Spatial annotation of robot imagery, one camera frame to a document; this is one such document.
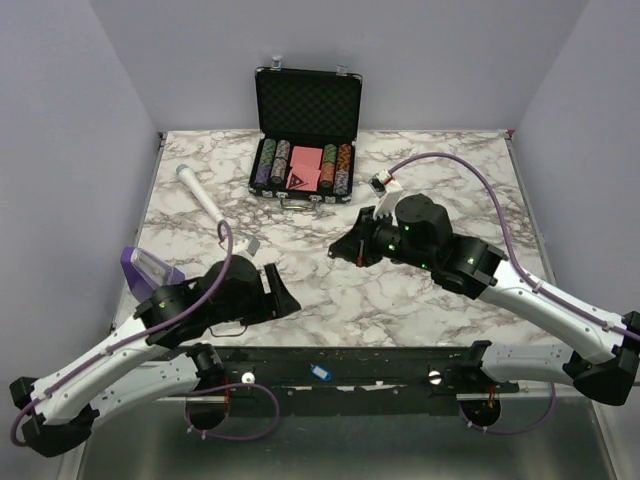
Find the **blue plastic key tag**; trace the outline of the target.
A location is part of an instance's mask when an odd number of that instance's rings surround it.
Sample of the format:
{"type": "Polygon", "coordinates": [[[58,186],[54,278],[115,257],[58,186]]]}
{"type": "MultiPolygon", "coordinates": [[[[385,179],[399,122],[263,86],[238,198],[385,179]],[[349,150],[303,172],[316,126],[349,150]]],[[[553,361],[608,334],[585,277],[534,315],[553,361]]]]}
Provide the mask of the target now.
{"type": "Polygon", "coordinates": [[[328,382],[332,379],[331,372],[318,364],[311,365],[311,373],[323,382],[328,382]]]}

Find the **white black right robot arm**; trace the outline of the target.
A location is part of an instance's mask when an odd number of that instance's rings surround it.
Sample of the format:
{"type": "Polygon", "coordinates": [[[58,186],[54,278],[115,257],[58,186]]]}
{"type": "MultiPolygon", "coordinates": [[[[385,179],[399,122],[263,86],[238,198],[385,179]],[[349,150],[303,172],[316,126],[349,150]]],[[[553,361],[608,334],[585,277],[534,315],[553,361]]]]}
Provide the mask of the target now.
{"type": "Polygon", "coordinates": [[[494,381],[532,380],[569,385],[610,406],[629,396],[639,369],[637,312],[595,307],[519,270],[499,248],[454,233],[446,208],[423,194],[400,200],[391,215],[361,209],[328,254],[359,268],[383,259],[417,267],[442,289],[507,310],[556,338],[547,347],[486,345],[459,370],[471,391],[494,381]]]}

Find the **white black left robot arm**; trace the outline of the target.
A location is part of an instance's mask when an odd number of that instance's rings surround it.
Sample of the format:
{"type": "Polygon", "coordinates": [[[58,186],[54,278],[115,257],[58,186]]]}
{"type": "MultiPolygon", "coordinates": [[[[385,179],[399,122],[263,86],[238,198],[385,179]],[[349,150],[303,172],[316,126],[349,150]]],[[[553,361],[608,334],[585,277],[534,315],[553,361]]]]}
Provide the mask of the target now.
{"type": "Polygon", "coordinates": [[[209,328],[227,322],[251,326],[300,309],[275,265],[258,270],[239,255],[201,277],[161,286],[69,365],[11,383],[20,410],[11,441],[56,457],[130,407],[175,394],[212,394],[225,373],[214,348],[199,341],[209,328]]]}

